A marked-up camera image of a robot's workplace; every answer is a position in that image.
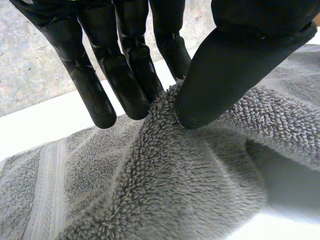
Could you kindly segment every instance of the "robotic hand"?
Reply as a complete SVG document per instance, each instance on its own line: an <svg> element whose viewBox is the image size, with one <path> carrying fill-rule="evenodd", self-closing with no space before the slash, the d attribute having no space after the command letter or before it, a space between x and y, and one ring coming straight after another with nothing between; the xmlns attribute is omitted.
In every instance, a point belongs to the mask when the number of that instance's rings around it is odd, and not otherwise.
<svg viewBox="0 0 320 240"><path fill-rule="evenodd" d="M82 29L126 114L134 120L147 116L163 90L144 37L148 0L10 1L55 48L97 127L111 127L117 115L88 58ZM182 79L191 61L179 34L185 0L150 0L150 5L158 49L172 76Z"/></svg>
<svg viewBox="0 0 320 240"><path fill-rule="evenodd" d="M10 1L54 46L98 127L111 127L116 114L82 44L81 26L126 114L136 120L148 114L163 89L144 39L148 0ZM157 46L173 77L186 76L174 108L188 129L214 121L307 43L320 12L320 0L212 0L217 28L191 61L179 35L185 0L149 1Z"/></svg>

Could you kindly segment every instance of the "terry cloth towel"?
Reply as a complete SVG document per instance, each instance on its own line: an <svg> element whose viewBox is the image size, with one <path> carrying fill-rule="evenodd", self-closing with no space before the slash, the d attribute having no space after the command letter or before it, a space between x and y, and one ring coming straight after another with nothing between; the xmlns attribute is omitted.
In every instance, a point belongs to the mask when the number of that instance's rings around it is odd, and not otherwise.
<svg viewBox="0 0 320 240"><path fill-rule="evenodd" d="M320 171L319 53L299 49L207 127L177 123L178 82L144 120L7 158L1 239L224 239L268 199L247 140Z"/></svg>

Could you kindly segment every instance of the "gray concrete floor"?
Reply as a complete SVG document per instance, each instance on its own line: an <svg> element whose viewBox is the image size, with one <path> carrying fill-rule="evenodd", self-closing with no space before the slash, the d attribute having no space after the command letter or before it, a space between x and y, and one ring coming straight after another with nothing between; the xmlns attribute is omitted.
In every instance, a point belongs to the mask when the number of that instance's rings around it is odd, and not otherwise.
<svg viewBox="0 0 320 240"><path fill-rule="evenodd" d="M187 0L181 36L187 49L199 46L215 28L211 0ZM146 42L153 61L162 57L153 36L151 13ZM83 43L100 80L105 77L86 36ZM0 0L0 117L54 97L75 87L53 47L8 0Z"/></svg>

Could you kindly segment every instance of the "towel fold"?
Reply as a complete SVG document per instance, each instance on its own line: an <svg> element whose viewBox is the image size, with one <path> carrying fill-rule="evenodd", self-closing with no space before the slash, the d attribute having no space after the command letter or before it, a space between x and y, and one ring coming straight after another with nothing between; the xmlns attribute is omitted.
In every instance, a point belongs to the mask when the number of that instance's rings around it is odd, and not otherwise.
<svg viewBox="0 0 320 240"><path fill-rule="evenodd" d="M121 116L7 158L2 238L225 238L268 199L248 140L320 172L319 54L299 49L207 127L177 123L178 82L144 120Z"/></svg>

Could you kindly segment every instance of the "black finger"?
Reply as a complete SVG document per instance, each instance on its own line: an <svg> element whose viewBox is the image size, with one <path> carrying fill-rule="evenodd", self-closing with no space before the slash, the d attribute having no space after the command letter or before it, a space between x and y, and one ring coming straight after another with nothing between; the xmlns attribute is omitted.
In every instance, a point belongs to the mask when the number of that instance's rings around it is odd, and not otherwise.
<svg viewBox="0 0 320 240"><path fill-rule="evenodd" d="M102 129L113 126L117 115L82 44L77 18L53 21L39 30L58 53L94 124Z"/></svg>
<svg viewBox="0 0 320 240"><path fill-rule="evenodd" d="M209 124L316 33L309 26L294 35L239 37L217 28L195 53L174 103L184 127Z"/></svg>
<svg viewBox="0 0 320 240"><path fill-rule="evenodd" d="M75 3L11 2L55 48L94 124L103 129L111 127L117 115L82 44L82 29L76 18Z"/></svg>
<svg viewBox="0 0 320 240"><path fill-rule="evenodd" d="M144 37L148 0L115 0L114 5L123 53L138 83L152 102L163 86Z"/></svg>
<svg viewBox="0 0 320 240"><path fill-rule="evenodd" d="M184 79L190 55L179 31L183 26L186 0L150 0L156 45L173 78Z"/></svg>
<svg viewBox="0 0 320 240"><path fill-rule="evenodd" d="M78 20L125 113L134 120L146 117L149 102L120 52L115 8L111 1L98 0L81 5Z"/></svg>

